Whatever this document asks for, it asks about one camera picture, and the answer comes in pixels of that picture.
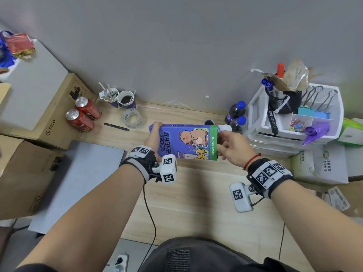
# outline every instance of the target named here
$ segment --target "gray wall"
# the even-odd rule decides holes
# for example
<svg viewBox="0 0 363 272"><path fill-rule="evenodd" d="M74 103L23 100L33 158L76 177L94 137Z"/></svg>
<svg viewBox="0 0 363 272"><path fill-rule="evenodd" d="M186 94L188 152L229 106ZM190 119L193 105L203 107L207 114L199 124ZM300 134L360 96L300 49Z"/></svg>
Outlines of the gray wall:
<svg viewBox="0 0 363 272"><path fill-rule="evenodd" d="M302 58L363 115L363 0L1 0L0 18L48 47L93 90L221 112Z"/></svg>

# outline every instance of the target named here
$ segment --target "purple box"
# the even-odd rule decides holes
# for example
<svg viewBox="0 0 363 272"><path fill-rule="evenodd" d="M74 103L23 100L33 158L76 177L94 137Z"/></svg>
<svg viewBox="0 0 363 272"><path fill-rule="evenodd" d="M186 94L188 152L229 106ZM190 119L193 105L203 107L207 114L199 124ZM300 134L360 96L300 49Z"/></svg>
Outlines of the purple box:
<svg viewBox="0 0 363 272"><path fill-rule="evenodd" d="M177 158L217 160L217 132L217 125L164 124L159 130L158 153L161 157L173 154Z"/></svg>

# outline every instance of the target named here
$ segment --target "red soda can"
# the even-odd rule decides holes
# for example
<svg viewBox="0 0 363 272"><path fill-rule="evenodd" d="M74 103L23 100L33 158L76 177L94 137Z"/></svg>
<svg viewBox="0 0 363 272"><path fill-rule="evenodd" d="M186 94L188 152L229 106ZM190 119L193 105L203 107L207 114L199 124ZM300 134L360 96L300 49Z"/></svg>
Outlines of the red soda can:
<svg viewBox="0 0 363 272"><path fill-rule="evenodd" d="M89 132L94 128L94 122L83 112L71 109L66 113L67 121L84 132Z"/></svg>
<svg viewBox="0 0 363 272"><path fill-rule="evenodd" d="M102 112L92 100L85 96L78 97L75 101L75 106L77 107L77 110L84 112L84 114L88 115L92 120L97 120L102 115Z"/></svg>

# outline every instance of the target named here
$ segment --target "sticker label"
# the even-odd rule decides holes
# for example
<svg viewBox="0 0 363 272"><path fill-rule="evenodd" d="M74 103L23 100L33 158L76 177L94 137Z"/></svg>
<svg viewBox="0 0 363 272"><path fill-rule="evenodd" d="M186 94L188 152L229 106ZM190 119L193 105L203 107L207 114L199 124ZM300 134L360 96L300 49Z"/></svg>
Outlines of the sticker label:
<svg viewBox="0 0 363 272"><path fill-rule="evenodd" d="M347 201L345 196L343 196L342 192L339 190L338 187L335 186L329 189L328 194L330 196L330 205L332 205L335 209L343 212L350 208L349 202Z"/></svg>

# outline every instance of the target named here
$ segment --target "paper cup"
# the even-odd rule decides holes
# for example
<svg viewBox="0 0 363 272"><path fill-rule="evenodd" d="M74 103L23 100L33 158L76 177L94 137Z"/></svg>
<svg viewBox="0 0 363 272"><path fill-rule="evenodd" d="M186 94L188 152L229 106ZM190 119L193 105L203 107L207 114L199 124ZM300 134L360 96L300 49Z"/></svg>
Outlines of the paper cup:
<svg viewBox="0 0 363 272"><path fill-rule="evenodd" d="M116 91L117 93L116 93L116 96L115 96L115 99L113 99L113 100L111 100L111 101L109 101L109 100L105 100L106 102L108 102L108 103L110 103L112 106L114 106L115 108L117 108L117 109L120 109L120 108L122 108L122 105L117 101L117 97L119 96L119 92L118 92L118 90L116 89L116 88L110 88L110 90L112 91L112 92L114 92L114 91Z"/></svg>
<svg viewBox="0 0 363 272"><path fill-rule="evenodd" d="M128 103L122 103L122 99L125 96L130 96L131 99L129 100ZM118 94L117 96L117 101L120 105L124 106L126 109L136 109L136 102L135 102L135 98L134 98L134 94L130 91L122 91Z"/></svg>

